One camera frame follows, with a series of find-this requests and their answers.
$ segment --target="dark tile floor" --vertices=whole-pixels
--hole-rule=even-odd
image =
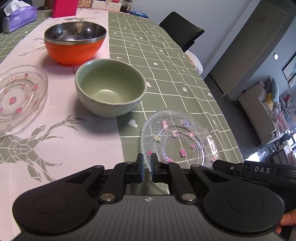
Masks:
[[[224,114],[237,141],[242,157],[247,159],[250,155],[257,152],[258,156],[261,156],[260,160],[265,162],[268,155],[270,155],[270,148],[271,150],[276,150],[276,146],[273,143],[269,145],[270,148],[268,146],[257,146],[260,144],[259,137],[246,114],[240,107],[227,101],[210,75],[205,77],[204,81]]]

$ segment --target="white table runner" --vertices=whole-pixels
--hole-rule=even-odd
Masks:
[[[108,12],[83,9],[76,17],[45,20],[0,65],[1,73],[19,65],[36,65],[49,79],[45,100],[31,123],[17,133],[0,137],[1,241],[9,241],[20,232],[12,216],[12,204],[21,193],[94,165],[111,169],[123,161],[116,118],[95,116],[82,106],[74,83],[78,67],[61,66],[51,59],[44,45],[47,28],[79,20],[107,29],[95,58],[110,58]]]

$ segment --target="purple tissue package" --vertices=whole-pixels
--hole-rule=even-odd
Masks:
[[[20,7],[3,19],[3,32],[11,33],[37,19],[37,6]]]

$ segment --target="yellow plush toy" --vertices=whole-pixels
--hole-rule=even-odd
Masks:
[[[272,111],[272,108],[274,106],[274,102],[271,99],[271,93],[267,94],[265,102],[269,105],[269,109]]]

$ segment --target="human hand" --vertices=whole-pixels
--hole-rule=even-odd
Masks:
[[[296,224],[296,209],[294,209],[288,213],[285,213],[283,215],[275,232],[277,234],[280,234],[283,226],[290,226],[290,225],[295,225],[295,224]]]

